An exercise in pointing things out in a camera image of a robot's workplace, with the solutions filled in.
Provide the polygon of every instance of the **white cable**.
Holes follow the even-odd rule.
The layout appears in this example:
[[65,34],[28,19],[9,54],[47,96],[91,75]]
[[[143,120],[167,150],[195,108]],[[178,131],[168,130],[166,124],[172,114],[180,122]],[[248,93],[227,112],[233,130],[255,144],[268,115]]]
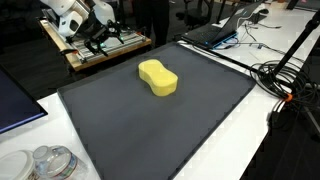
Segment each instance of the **white cable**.
[[237,29],[239,28],[239,21],[240,21],[240,19],[244,19],[244,20],[250,19],[252,15],[253,15],[253,12],[251,13],[251,15],[250,15],[249,17],[246,17],[246,18],[240,17],[240,18],[238,19],[238,22],[237,22]]

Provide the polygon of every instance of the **chair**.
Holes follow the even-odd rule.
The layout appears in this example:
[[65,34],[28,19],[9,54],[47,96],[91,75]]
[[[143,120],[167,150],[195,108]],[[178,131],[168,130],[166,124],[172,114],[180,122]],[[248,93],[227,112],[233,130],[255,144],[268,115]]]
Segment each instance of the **chair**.
[[[189,9],[189,3],[192,1],[193,0],[184,0],[185,11],[176,13],[176,16],[179,18],[179,20],[184,20],[189,30],[192,30],[197,26],[203,26],[210,21],[214,3],[214,0],[199,0],[197,8]],[[206,16],[202,15],[203,1],[208,6],[208,13]]]

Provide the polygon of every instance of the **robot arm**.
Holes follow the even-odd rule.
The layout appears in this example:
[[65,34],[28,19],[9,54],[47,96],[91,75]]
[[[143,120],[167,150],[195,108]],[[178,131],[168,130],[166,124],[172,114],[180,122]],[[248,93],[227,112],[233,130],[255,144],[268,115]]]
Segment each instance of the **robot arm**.
[[85,0],[89,7],[82,0],[40,0],[44,4],[52,8],[52,10],[60,17],[59,34],[64,37],[73,36],[89,17],[89,13],[93,11],[97,20],[107,25],[108,21],[115,21],[112,7],[100,0]]

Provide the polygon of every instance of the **jar lid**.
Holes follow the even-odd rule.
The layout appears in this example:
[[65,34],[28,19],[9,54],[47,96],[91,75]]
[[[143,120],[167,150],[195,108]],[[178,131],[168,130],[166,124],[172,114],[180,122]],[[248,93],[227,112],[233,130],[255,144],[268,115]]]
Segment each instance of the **jar lid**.
[[10,153],[0,158],[0,179],[28,179],[34,165],[32,152],[22,150]]

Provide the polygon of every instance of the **white table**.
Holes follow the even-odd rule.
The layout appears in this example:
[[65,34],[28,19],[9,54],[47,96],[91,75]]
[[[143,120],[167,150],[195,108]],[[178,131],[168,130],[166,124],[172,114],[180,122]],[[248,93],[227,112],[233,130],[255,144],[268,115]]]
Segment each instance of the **white table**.
[[[279,25],[282,25],[283,28],[271,30],[261,27],[260,30],[252,31],[252,34],[260,42],[283,51],[288,50],[302,32],[304,25],[313,16],[311,12],[300,10],[290,12],[272,8],[270,11],[270,17],[261,23],[270,23],[271,26],[278,25],[276,23],[280,22]],[[318,28],[304,43],[304,48],[299,50],[298,57],[307,58],[319,34]],[[284,37],[290,40],[283,42]],[[269,50],[257,50],[244,45],[238,49],[221,51],[221,53],[251,65],[257,62],[252,54],[262,51],[265,56],[273,56],[270,55],[271,51]],[[224,60],[210,58],[240,72],[248,73],[245,69]],[[268,132],[268,114],[277,101],[278,99],[255,87],[208,138],[175,179],[239,179]],[[90,171],[87,179],[99,179],[58,95],[48,96],[39,100],[39,103],[48,111],[49,115],[0,135],[0,157],[21,149],[34,151],[41,145],[64,145],[88,165]]]

